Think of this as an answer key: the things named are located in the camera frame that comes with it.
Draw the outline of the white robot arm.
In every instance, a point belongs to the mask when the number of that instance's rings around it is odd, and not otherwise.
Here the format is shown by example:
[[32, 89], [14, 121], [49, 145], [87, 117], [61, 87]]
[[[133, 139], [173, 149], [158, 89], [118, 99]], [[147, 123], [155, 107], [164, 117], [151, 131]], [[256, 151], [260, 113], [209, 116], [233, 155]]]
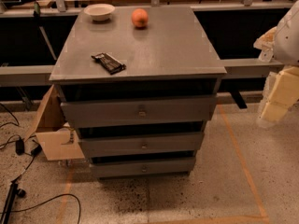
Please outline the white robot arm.
[[253, 47], [261, 51], [261, 62], [276, 60], [284, 65], [280, 72], [271, 72], [264, 84], [257, 124], [268, 128], [278, 124], [299, 100], [299, 1]]

